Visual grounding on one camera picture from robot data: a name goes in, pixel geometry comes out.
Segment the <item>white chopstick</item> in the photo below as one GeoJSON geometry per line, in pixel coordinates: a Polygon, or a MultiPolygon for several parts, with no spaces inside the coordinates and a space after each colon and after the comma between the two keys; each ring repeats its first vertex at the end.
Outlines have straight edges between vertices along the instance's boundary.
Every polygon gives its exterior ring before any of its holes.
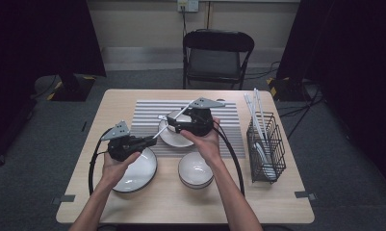
{"type": "Polygon", "coordinates": [[[253,129],[256,130],[259,137],[262,138],[263,134],[262,134],[262,130],[261,130],[261,127],[259,125],[259,122],[258,122],[258,119],[256,116],[256,109],[255,109],[255,106],[252,103],[251,99],[249,98],[248,93],[244,94],[244,100],[245,100],[246,106],[248,107],[250,115],[251,115],[253,129]]]}
{"type": "Polygon", "coordinates": [[[262,102],[261,102],[261,98],[260,98],[260,93],[256,88],[254,89],[254,96],[255,96],[255,99],[257,102],[257,106],[259,107],[259,113],[260,113],[261,120],[262,120],[262,129],[263,129],[262,133],[264,136],[264,140],[266,141],[268,139],[267,127],[266,127],[266,123],[265,123],[265,117],[264,117],[264,113],[263,113],[263,106],[262,106],[262,102]]]}
{"type": "Polygon", "coordinates": [[[259,134],[259,137],[260,139],[264,139],[264,136],[263,136],[263,131],[261,129],[261,126],[260,126],[260,123],[259,123],[259,120],[258,120],[258,117],[256,115],[256,109],[255,109],[255,105],[253,104],[252,100],[250,99],[249,95],[247,94],[246,95],[246,101],[247,101],[247,106],[250,110],[250,113],[252,115],[252,123],[253,125],[256,127],[256,130],[259,134]]]}
{"type": "MultiPolygon", "coordinates": [[[[181,114],[183,114],[187,109],[189,109],[192,103],[193,103],[193,100],[190,101],[182,110],[180,110],[180,112],[177,115],[170,117],[170,119],[176,121],[176,118],[179,117],[181,114]]],[[[165,127],[163,127],[161,130],[159,130],[158,133],[153,137],[153,139],[158,138],[164,131],[166,131],[166,129],[169,127],[169,125],[171,125],[171,124],[169,122],[167,122],[167,125],[165,127]]]]}

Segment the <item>person's left hand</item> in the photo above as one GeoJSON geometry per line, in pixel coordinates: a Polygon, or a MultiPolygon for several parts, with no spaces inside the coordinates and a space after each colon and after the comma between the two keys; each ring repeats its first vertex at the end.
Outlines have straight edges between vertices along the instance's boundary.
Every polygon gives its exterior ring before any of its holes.
{"type": "Polygon", "coordinates": [[[121,180],[127,168],[132,165],[140,155],[140,152],[135,152],[125,161],[120,162],[114,160],[109,154],[105,154],[100,182],[109,189],[112,189],[121,180]]]}

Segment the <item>grey striped woven placemat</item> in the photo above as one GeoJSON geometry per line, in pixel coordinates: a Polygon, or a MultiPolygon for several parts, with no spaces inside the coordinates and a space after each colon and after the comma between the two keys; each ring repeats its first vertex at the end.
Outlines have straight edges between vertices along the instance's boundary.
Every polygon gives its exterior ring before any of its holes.
{"type": "MultiPolygon", "coordinates": [[[[156,135],[159,131],[160,116],[183,109],[189,100],[138,100],[130,124],[130,131],[136,137],[148,137],[156,135]]],[[[230,142],[238,158],[245,157],[244,139],[241,131],[238,110],[235,102],[225,101],[225,106],[213,108],[212,116],[220,119],[220,126],[230,142]]],[[[188,147],[173,147],[166,144],[160,136],[157,144],[151,150],[159,157],[182,157],[188,153],[195,152],[192,144],[188,147]]]]}

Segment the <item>person's right hand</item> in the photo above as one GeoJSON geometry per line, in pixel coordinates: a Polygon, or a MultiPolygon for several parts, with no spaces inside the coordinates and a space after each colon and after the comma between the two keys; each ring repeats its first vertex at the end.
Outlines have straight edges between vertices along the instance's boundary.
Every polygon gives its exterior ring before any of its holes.
{"type": "Polygon", "coordinates": [[[214,129],[204,137],[198,137],[187,130],[182,130],[180,134],[191,141],[197,148],[200,155],[205,160],[206,164],[213,168],[221,162],[219,151],[219,119],[214,118],[214,129]]]}

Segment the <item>white wall outlet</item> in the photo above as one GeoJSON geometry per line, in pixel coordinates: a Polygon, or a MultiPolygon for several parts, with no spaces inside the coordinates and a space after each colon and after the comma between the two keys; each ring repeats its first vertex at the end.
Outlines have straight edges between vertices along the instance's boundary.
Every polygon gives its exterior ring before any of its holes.
{"type": "Polygon", "coordinates": [[[177,11],[185,13],[197,13],[199,11],[198,0],[177,0],[177,11]]]}

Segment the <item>black curtain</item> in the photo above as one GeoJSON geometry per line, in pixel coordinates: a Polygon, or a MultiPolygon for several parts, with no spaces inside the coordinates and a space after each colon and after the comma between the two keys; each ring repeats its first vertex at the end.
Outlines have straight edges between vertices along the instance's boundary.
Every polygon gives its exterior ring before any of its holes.
{"type": "Polygon", "coordinates": [[[88,0],[0,0],[0,165],[38,78],[106,74],[88,0]]]}
{"type": "Polygon", "coordinates": [[[386,0],[300,0],[277,77],[320,83],[386,180],[386,0]]]}

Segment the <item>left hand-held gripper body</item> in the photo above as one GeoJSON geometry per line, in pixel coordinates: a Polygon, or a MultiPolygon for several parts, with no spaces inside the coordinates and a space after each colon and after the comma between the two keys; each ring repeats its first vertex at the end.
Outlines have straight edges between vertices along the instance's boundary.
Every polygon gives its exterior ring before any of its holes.
{"type": "Polygon", "coordinates": [[[108,153],[111,158],[120,162],[125,161],[131,154],[145,149],[144,138],[132,136],[124,120],[109,129],[101,138],[108,141],[108,153]]]}

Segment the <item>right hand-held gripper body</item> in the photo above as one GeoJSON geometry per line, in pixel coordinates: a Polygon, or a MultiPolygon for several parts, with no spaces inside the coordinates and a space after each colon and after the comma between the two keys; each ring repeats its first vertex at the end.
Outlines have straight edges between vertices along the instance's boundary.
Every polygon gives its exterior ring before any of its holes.
{"type": "Polygon", "coordinates": [[[204,97],[194,100],[187,110],[183,112],[183,115],[188,116],[191,120],[182,121],[180,123],[180,129],[187,130],[198,137],[206,136],[214,127],[211,110],[224,106],[224,102],[214,101],[204,97]]]}

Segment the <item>black wire cutlery basket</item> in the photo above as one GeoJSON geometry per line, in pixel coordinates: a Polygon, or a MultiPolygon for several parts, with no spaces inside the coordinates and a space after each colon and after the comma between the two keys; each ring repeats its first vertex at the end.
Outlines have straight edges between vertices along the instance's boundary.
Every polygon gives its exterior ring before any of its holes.
{"type": "MultiPolygon", "coordinates": [[[[258,117],[261,129],[262,129],[262,120],[261,120],[260,113],[257,112],[256,115],[258,117]]],[[[264,117],[265,117],[267,136],[268,136],[268,139],[266,141],[260,139],[257,131],[253,129],[252,119],[250,120],[250,123],[246,131],[246,138],[247,138],[248,151],[249,151],[251,180],[253,182],[260,181],[260,182],[269,182],[273,184],[278,180],[282,172],[286,169],[286,163],[284,159],[285,147],[283,144],[280,127],[276,123],[274,114],[264,113],[264,117]],[[264,174],[262,170],[260,156],[254,146],[256,142],[258,142],[262,146],[266,154],[267,160],[269,161],[270,164],[272,164],[276,173],[276,177],[277,177],[276,180],[271,181],[264,174]]]]}

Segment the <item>grey floor tape piece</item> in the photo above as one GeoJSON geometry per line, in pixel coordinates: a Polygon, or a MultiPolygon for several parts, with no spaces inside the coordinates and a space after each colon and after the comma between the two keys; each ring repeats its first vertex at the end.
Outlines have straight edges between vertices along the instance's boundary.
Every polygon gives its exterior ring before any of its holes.
{"type": "Polygon", "coordinates": [[[317,199],[316,195],[313,192],[307,192],[307,191],[295,192],[295,196],[296,198],[308,198],[311,201],[317,199]]]}
{"type": "Polygon", "coordinates": [[[62,202],[73,202],[75,199],[74,194],[64,194],[59,197],[54,197],[51,201],[53,205],[60,205],[62,202]]]}

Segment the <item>black folding chair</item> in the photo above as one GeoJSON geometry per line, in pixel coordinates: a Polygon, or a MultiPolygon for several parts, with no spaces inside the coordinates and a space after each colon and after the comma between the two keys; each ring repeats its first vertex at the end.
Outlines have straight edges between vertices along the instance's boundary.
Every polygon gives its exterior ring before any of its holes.
{"type": "Polygon", "coordinates": [[[254,39],[246,33],[197,29],[183,37],[183,88],[190,81],[243,87],[254,39]]]}

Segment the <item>grey round stand base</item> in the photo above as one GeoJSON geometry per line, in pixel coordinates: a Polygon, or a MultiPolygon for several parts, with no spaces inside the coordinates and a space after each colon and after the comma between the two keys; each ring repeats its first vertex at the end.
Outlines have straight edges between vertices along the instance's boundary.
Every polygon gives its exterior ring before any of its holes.
{"type": "Polygon", "coordinates": [[[49,93],[55,86],[58,77],[56,75],[43,76],[35,82],[35,93],[32,95],[33,98],[39,98],[46,93],[49,93]]]}

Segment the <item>white plate black rim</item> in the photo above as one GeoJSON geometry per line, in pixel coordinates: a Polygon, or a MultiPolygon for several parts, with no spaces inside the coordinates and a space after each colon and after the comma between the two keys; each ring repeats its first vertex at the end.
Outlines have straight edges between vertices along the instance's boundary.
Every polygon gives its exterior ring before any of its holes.
{"type": "MultiPolygon", "coordinates": [[[[161,130],[163,127],[167,125],[167,122],[164,120],[161,120],[159,123],[159,130],[161,130]]],[[[166,143],[173,147],[188,147],[191,146],[193,143],[189,141],[188,139],[184,138],[182,135],[171,132],[168,128],[166,131],[164,131],[160,138],[166,143]]]]}
{"type": "Polygon", "coordinates": [[[141,190],[153,179],[157,167],[155,153],[150,148],[146,148],[140,157],[127,168],[113,190],[120,193],[133,193],[141,190]]]}

